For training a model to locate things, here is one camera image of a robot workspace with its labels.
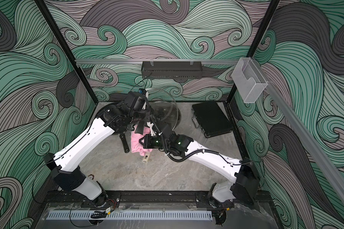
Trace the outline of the glass lid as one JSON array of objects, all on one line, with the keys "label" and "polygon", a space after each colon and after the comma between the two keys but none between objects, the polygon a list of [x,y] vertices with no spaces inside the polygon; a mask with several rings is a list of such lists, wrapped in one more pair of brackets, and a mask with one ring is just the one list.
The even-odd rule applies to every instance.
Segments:
[{"label": "glass lid", "polygon": [[160,121],[165,121],[174,131],[181,122],[181,112],[175,99],[163,89],[147,88],[146,91],[155,117]]}]

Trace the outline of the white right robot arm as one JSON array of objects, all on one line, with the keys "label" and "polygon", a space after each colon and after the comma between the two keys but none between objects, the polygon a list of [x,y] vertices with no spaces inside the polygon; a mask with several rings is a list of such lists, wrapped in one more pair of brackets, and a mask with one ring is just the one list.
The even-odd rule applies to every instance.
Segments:
[{"label": "white right robot arm", "polygon": [[145,149],[159,149],[176,163],[197,162],[226,178],[226,182],[212,185],[212,199],[219,203],[237,199],[246,205],[255,204],[260,176],[252,160],[232,158],[208,149],[189,136],[177,135],[166,122],[147,122],[145,127],[151,131],[139,140]]}]

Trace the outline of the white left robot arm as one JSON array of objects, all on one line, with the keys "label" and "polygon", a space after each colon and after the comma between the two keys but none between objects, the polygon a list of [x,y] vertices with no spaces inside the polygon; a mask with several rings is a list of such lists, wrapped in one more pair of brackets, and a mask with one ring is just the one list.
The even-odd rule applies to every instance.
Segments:
[{"label": "white left robot arm", "polygon": [[51,177],[63,191],[76,191],[97,208],[106,204],[106,191],[97,181],[86,176],[79,164],[110,135],[121,134],[136,123],[148,122],[151,112],[148,96],[145,89],[130,91],[121,102],[101,108],[89,127],[69,145],[55,154],[44,156]]}]

